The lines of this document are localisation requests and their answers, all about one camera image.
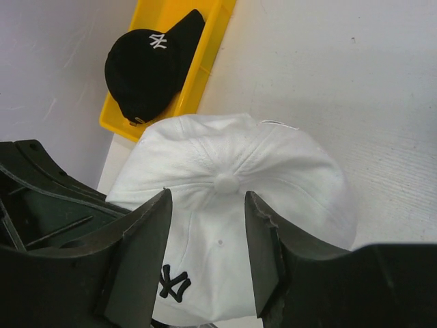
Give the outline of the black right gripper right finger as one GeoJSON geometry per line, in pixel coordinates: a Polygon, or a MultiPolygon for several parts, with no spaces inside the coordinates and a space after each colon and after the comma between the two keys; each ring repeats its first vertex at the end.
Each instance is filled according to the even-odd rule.
{"type": "Polygon", "coordinates": [[[348,251],[278,215],[256,193],[244,213],[256,315],[265,327],[435,327],[436,246],[348,251]]]}

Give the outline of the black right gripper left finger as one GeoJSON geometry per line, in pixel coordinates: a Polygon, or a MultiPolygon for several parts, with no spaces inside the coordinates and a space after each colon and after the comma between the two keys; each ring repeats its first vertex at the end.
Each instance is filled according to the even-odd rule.
{"type": "Polygon", "coordinates": [[[2,327],[149,327],[171,223],[162,190],[85,236],[1,247],[2,327]]]}

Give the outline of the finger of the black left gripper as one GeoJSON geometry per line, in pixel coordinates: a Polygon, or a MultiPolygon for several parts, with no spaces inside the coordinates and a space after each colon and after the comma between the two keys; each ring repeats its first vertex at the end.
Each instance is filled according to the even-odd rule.
{"type": "Polygon", "coordinates": [[[1,244],[61,246],[129,212],[69,176],[35,140],[1,142],[1,244]]]}

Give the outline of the yellow plastic tray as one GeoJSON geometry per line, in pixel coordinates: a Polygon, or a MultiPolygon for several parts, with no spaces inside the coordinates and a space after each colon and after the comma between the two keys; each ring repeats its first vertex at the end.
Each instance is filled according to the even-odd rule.
{"type": "Polygon", "coordinates": [[[138,1],[130,30],[166,32],[191,10],[199,10],[205,26],[184,86],[166,110],[145,124],[133,124],[123,117],[119,105],[108,93],[100,114],[100,125],[131,141],[138,141],[147,126],[179,115],[194,114],[210,76],[214,60],[233,12],[234,1],[138,1]]]}

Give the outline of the black cap white logo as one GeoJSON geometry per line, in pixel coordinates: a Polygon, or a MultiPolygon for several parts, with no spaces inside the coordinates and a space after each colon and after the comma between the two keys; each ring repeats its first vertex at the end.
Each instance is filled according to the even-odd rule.
{"type": "Polygon", "coordinates": [[[203,16],[194,9],[166,32],[133,29],[115,41],[104,77],[130,123],[156,119],[182,90],[204,26],[203,16]]]}

